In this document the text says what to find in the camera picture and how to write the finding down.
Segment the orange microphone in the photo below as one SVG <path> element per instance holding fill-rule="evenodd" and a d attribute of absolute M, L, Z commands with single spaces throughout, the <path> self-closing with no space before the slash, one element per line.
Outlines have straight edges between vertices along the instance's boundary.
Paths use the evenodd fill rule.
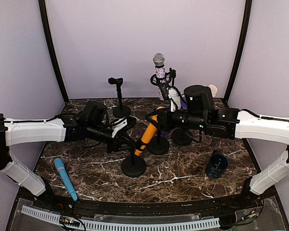
<path fill-rule="evenodd" d="M 138 140 L 141 143 L 141 148 L 139 149 L 141 150 L 141 153 L 135 153 L 137 156 L 140 156 L 147 149 L 147 145 L 150 143 L 151 139 L 156 134 L 157 134 L 157 130 L 155 129 L 150 130 L 147 127 L 142 137 Z"/>

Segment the black stand of orange microphone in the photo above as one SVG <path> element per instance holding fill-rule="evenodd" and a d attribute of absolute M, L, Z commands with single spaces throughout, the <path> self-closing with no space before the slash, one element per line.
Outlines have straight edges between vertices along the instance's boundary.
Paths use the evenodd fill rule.
<path fill-rule="evenodd" d="M 143 175 L 146 171 L 146 162 L 140 156 L 137 156 L 132 150 L 129 150 L 130 156 L 126 157 L 121 163 L 121 170 L 124 175 L 130 178 L 136 178 Z"/>

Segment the black stand of blue microphone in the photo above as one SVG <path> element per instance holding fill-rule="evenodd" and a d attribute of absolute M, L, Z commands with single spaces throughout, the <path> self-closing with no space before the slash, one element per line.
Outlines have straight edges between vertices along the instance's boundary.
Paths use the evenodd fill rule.
<path fill-rule="evenodd" d="M 116 118 L 123 118 L 125 116 L 128 116 L 131 113 L 131 110 L 128 106 L 124 105 L 122 102 L 121 86 L 123 84 L 123 78 L 111 77 L 108 79 L 108 83 L 110 85 L 116 85 L 117 97 L 118 97 L 118 103 L 119 103 L 119 105 L 113 109 L 113 116 Z"/>

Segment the blue microphone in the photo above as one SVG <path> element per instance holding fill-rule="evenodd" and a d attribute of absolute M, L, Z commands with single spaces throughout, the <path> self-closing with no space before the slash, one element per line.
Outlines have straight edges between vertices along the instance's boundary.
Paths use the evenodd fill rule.
<path fill-rule="evenodd" d="M 65 168 L 65 165 L 62 161 L 61 158 L 56 158 L 54 160 L 54 164 L 55 164 L 55 167 L 64 183 L 64 186 L 67 190 L 67 192 L 69 193 L 69 195 L 71 196 L 71 198 L 73 199 L 73 201 L 77 201 L 78 200 L 78 196 L 77 196 L 77 193 L 75 191 L 75 188 L 69 178 L 69 175 L 68 173 L 66 172 L 66 168 Z"/>

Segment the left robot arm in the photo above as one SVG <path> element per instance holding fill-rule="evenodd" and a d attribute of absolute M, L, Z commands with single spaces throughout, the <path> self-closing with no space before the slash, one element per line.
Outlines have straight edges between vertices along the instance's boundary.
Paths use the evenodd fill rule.
<path fill-rule="evenodd" d="M 85 139 L 106 144 L 107 153 L 133 147 L 135 142 L 127 134 L 136 125 L 130 115 L 109 122 L 107 107 L 89 101 L 76 114 L 59 114 L 49 119 L 16 120 L 0 114 L 0 172 L 29 190 L 48 210 L 58 206 L 58 198 L 52 195 L 45 180 L 33 173 L 15 156 L 10 147 L 31 142 L 74 142 Z"/>

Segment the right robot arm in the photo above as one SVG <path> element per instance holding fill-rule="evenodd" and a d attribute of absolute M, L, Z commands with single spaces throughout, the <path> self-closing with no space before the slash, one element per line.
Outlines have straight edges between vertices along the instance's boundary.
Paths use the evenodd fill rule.
<path fill-rule="evenodd" d="M 187 128 L 224 139 L 259 139 L 286 144 L 286 150 L 265 170 L 246 181 L 247 188 L 236 199 L 246 209 L 268 188 L 289 175 L 289 118 L 264 116 L 248 109 L 214 107 L 211 89 L 193 85 L 184 89 L 186 109 L 157 109 L 145 118 L 159 130 Z"/>

